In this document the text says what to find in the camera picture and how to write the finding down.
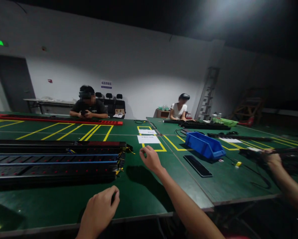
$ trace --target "door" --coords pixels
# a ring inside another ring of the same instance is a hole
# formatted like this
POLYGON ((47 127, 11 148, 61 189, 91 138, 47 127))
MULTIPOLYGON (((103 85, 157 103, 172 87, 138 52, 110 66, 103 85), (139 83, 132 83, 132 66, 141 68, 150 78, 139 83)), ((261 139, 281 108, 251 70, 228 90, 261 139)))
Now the door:
POLYGON ((29 113, 24 99, 36 97, 26 59, 0 55, 0 82, 10 109, 14 112, 29 113))

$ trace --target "person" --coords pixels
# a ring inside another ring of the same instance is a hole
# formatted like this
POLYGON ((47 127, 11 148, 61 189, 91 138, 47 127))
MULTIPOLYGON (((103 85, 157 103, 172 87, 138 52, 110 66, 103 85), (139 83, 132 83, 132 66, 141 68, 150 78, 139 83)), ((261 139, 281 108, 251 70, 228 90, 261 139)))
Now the person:
POLYGON ((298 183, 283 168, 281 157, 274 149, 263 151, 263 155, 282 192, 298 211, 298 183))
MULTIPOLYGON (((146 146, 140 149, 139 154, 147 168, 159 178, 179 218, 195 238, 224 238, 210 218, 162 167, 158 154, 152 147, 146 146)), ((115 215, 119 202, 119 189, 116 186, 105 189, 89 199, 76 239, 97 238, 115 215)))
POLYGON ((186 119, 187 105, 186 102, 190 99, 188 94, 182 93, 178 98, 178 103, 174 103, 170 107, 170 113, 168 118, 173 120, 183 120, 186 119))
POLYGON ((70 116, 90 119, 92 117, 108 118, 108 112, 105 105, 96 99, 95 91, 91 86, 83 85, 80 87, 80 99, 69 112, 70 116))

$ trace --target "blue plastic bin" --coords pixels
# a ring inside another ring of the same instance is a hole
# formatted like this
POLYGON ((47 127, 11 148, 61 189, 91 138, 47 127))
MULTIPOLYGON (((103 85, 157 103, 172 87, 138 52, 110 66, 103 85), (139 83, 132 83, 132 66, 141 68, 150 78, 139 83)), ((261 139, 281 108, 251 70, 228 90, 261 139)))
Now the blue plastic bin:
POLYGON ((225 155, 220 142, 199 132, 187 133, 186 145, 208 159, 217 160, 225 155))

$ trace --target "white t-shirt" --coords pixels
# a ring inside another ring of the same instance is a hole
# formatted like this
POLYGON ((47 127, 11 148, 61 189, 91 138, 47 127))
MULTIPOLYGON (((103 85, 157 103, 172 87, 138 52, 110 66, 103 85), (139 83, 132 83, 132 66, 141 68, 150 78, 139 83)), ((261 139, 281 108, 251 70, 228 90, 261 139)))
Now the white t-shirt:
POLYGON ((182 113, 187 111, 187 105, 183 105, 182 108, 178 110, 177 103, 172 104, 170 108, 173 109, 173 117, 176 119, 180 119, 182 116, 182 113))

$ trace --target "dark ceiling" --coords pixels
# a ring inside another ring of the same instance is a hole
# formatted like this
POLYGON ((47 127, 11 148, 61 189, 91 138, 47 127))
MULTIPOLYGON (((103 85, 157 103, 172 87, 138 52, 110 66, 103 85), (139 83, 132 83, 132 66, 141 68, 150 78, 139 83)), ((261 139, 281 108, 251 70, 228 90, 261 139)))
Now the dark ceiling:
POLYGON ((298 0, 17 0, 298 60, 298 0))

